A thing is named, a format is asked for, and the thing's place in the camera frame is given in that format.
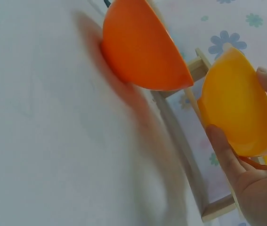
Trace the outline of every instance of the wooden stick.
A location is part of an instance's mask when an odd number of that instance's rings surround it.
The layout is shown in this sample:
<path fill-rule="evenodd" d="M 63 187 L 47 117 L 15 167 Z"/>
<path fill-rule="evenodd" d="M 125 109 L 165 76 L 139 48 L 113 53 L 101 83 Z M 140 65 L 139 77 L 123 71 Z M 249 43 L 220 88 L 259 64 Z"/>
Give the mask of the wooden stick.
<path fill-rule="evenodd" d="M 186 97 L 188 98 L 188 100 L 190 101 L 191 103 L 191 106 L 193 107 L 202 127 L 205 129 L 205 125 L 203 123 L 203 120 L 202 120 L 202 117 L 201 117 L 201 113 L 200 113 L 200 110 L 198 108 L 198 104 L 197 104 L 197 101 L 196 101 L 196 98 L 194 96 L 194 93 L 192 91 L 192 88 L 191 87 L 188 87 L 186 89 L 184 89 L 184 92 L 186 94 Z"/>

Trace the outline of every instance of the white surface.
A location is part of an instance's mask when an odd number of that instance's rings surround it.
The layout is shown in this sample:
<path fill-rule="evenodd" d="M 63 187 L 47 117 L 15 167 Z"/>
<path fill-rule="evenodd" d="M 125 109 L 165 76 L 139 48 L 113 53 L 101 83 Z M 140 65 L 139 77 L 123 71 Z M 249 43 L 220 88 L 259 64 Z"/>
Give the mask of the white surface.
<path fill-rule="evenodd" d="M 187 216 L 165 218 L 175 168 L 149 163 L 166 158 L 99 76 L 72 9 L 102 22 L 86 1 L 0 1 L 0 226 L 202 225 L 185 177 Z"/>

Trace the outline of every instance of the blue flower print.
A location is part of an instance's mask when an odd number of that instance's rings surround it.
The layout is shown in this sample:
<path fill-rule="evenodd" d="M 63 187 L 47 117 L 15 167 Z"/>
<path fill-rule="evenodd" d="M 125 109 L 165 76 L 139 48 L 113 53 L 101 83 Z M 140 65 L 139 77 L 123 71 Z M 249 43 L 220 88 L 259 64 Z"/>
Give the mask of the blue flower print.
<path fill-rule="evenodd" d="M 218 2 L 220 2 L 220 4 L 222 3 L 231 3 L 232 1 L 235 1 L 235 0 L 217 0 Z"/>
<path fill-rule="evenodd" d="M 246 49 L 247 45 L 244 41 L 238 41 L 240 35 L 237 33 L 228 35 L 227 31 L 220 32 L 220 37 L 214 35 L 211 37 L 210 41 L 215 44 L 214 46 L 209 47 L 208 51 L 211 54 L 217 54 L 215 60 L 231 46 L 235 47 L 238 50 Z"/>

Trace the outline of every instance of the wooden frame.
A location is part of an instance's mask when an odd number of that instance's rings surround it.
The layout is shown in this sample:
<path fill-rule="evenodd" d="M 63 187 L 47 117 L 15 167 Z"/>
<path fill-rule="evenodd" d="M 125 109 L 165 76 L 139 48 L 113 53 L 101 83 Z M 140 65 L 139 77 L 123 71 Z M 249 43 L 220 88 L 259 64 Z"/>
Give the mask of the wooden frame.
<path fill-rule="evenodd" d="M 188 69 L 194 81 L 203 78 L 211 64 L 199 48 L 196 50 L 197 57 L 188 62 Z M 191 186 L 194 198 L 196 200 L 199 211 L 202 214 L 202 221 L 207 222 L 213 220 L 221 215 L 224 215 L 236 208 L 235 194 L 228 195 L 213 203 L 208 202 L 206 192 L 200 171 L 198 170 L 196 161 L 193 158 L 192 150 L 186 140 L 186 137 L 175 117 L 171 108 L 169 107 L 167 97 L 173 95 L 176 91 L 151 91 L 154 100 L 161 112 L 161 117 L 165 123 L 167 131 L 178 151 L 181 163 L 185 169 L 189 184 Z M 262 160 L 254 158 L 255 161 L 261 162 Z"/>

